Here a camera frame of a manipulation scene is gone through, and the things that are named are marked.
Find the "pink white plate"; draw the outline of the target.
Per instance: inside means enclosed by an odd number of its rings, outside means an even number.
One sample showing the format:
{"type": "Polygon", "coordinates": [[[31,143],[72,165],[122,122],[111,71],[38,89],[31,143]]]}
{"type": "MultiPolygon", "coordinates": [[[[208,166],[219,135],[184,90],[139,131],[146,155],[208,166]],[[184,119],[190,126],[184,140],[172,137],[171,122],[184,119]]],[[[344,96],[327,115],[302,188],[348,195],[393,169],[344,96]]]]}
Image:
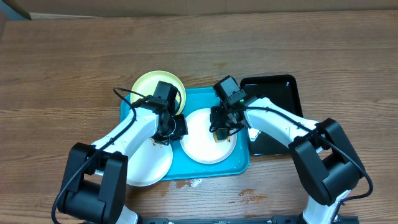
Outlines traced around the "pink white plate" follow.
{"type": "Polygon", "coordinates": [[[215,164],[225,160],[234,150],[237,135],[216,141],[210,128],[209,108],[202,108],[186,117],[188,134],[180,144],[188,157],[202,164],[215,164]]]}

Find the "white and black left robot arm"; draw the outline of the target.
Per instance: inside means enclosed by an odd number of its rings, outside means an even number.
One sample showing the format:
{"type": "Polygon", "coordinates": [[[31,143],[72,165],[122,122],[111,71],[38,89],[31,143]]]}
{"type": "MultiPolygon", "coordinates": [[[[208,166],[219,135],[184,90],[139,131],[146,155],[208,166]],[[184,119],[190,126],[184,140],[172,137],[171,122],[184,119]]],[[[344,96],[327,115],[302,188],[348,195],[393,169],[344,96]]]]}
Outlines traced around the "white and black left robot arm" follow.
{"type": "Polygon", "coordinates": [[[149,138],[167,144],[188,133],[183,114],[169,116],[133,108],[123,122],[92,145],[76,143],[69,152],[62,185],[51,211],[91,223],[139,223],[125,206],[127,163],[149,138]]]}

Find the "orange green sponge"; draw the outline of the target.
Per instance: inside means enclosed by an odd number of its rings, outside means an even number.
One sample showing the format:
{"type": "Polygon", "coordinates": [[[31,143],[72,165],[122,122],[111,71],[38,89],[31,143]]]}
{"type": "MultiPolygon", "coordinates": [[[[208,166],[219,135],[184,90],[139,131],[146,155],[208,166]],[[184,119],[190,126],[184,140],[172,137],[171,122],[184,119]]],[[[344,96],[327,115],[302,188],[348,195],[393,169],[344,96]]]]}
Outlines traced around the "orange green sponge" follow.
{"type": "Polygon", "coordinates": [[[223,142],[225,140],[229,140],[229,131],[230,129],[224,129],[224,128],[216,128],[213,130],[213,137],[215,142],[223,142]]]}

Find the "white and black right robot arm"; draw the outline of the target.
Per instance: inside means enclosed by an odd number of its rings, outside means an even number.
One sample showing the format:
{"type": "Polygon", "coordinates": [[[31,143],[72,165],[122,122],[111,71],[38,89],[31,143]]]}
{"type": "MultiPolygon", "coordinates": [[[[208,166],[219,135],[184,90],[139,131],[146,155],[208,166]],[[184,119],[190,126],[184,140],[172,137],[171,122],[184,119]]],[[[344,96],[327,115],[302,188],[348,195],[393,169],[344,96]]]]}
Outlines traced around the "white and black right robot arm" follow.
{"type": "Polygon", "coordinates": [[[210,132],[217,140],[243,127],[257,129],[288,148],[300,182],[308,193],[305,210],[295,223],[358,223],[339,215],[352,200],[349,193],[367,176],[363,163],[343,128],[328,118],[322,122],[290,113],[263,98],[225,99],[211,108],[210,132]]]}

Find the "yellow plate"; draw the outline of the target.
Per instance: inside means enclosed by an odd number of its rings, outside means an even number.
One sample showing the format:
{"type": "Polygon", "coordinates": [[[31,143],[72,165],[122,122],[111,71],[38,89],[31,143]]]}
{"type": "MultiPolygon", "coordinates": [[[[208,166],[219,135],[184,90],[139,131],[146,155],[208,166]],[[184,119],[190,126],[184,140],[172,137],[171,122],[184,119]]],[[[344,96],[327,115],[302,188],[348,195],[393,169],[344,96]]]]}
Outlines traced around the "yellow plate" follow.
{"type": "Polygon", "coordinates": [[[167,82],[177,87],[180,92],[180,95],[177,95],[177,102],[180,103],[177,114],[180,114],[185,106],[186,91],[181,80],[170,72],[162,70],[147,72],[137,79],[131,90],[144,96],[153,95],[159,81],[167,82]]]}

